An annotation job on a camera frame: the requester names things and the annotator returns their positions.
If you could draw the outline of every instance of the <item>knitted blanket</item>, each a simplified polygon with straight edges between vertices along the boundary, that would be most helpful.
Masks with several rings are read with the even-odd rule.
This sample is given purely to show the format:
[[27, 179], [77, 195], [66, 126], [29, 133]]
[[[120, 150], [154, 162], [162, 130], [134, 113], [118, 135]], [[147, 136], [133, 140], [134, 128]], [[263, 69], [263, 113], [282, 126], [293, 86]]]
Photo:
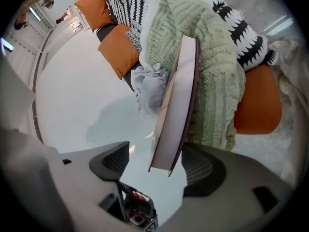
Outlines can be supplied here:
[[140, 62], [170, 70], [183, 34], [200, 42], [197, 95], [186, 140], [231, 150], [245, 75], [224, 22], [211, 6], [201, 0], [149, 0]]

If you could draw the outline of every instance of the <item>green blanket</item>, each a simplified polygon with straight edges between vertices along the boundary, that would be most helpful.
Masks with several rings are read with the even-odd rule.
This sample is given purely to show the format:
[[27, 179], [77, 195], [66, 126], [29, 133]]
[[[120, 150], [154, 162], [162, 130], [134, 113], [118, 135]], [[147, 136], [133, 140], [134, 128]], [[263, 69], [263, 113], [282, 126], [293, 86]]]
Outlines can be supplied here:
[[182, 35], [199, 39], [199, 79], [187, 142], [231, 150], [234, 114], [245, 88], [223, 20], [201, 0], [149, 0], [141, 32], [142, 65], [171, 69]]

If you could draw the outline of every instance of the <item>gray floor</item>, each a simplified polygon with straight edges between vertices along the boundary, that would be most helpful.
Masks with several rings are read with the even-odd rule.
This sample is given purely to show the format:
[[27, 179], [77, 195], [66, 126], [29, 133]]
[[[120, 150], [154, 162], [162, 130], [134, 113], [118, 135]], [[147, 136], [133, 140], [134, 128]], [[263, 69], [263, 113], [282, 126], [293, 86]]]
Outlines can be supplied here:
[[[281, 0], [225, 0], [230, 6], [242, 11], [248, 23], [257, 31], [268, 36], [269, 42], [285, 38], [301, 38], [295, 23], [285, 28], [290, 15]], [[280, 18], [281, 22], [271, 26]], [[280, 66], [272, 67], [276, 79], [282, 74]], [[268, 135], [237, 135], [233, 152], [249, 156], [280, 175], [291, 140], [293, 118], [289, 97], [282, 92], [282, 119], [277, 129]]]

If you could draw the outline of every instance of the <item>person's hair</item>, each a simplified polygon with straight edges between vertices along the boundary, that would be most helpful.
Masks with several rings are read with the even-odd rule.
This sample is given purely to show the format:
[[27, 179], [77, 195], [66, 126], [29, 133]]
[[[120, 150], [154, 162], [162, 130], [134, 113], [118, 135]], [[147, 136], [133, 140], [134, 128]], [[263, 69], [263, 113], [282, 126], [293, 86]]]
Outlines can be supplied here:
[[17, 23], [17, 20], [14, 23], [15, 30], [20, 30], [25, 23]]

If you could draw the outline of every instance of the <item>black and white patterned pillow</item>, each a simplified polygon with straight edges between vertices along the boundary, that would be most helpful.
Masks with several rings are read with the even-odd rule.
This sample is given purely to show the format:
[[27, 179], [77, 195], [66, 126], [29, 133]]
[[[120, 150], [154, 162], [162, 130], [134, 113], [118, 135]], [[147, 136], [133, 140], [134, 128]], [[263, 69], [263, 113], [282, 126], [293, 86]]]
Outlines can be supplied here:
[[[134, 49], [141, 51], [140, 32], [148, 0], [106, 0], [109, 10], [116, 16], [118, 23], [130, 27], [127, 36]], [[229, 7], [224, 0], [203, 0], [222, 18], [235, 44], [237, 60], [248, 71], [260, 64], [273, 65], [278, 54], [268, 50], [268, 40], [257, 34], [244, 20], [241, 13]]]

